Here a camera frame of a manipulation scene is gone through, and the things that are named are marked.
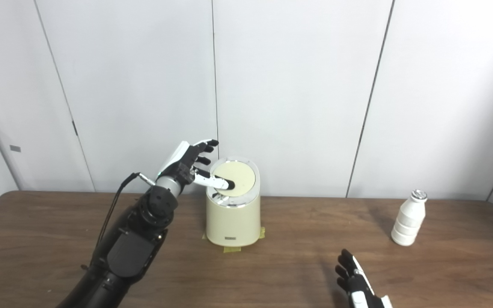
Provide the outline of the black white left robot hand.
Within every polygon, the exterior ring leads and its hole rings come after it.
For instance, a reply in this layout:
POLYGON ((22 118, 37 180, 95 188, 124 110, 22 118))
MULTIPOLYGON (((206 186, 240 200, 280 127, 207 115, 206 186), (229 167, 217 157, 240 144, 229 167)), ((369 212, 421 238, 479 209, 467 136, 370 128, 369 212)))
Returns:
POLYGON ((213 175, 194 165, 196 163, 204 166, 211 164, 211 160, 204 157, 203 153, 213 152, 218 144, 219 141, 215 139, 205 139, 195 144, 180 142, 178 148, 163 164, 154 185, 162 187, 162 179, 166 178, 178 184, 181 191, 189 184, 220 190, 234 189, 234 181, 213 175))

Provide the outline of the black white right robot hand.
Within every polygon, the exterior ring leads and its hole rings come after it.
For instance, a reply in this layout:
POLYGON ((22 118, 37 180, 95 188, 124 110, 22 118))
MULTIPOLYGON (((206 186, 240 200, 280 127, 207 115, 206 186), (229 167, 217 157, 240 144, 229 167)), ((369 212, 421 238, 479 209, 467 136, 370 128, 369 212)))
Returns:
POLYGON ((376 295, 362 266, 347 249, 342 249, 335 267, 337 285, 345 291, 351 308, 392 308, 389 296, 376 295))

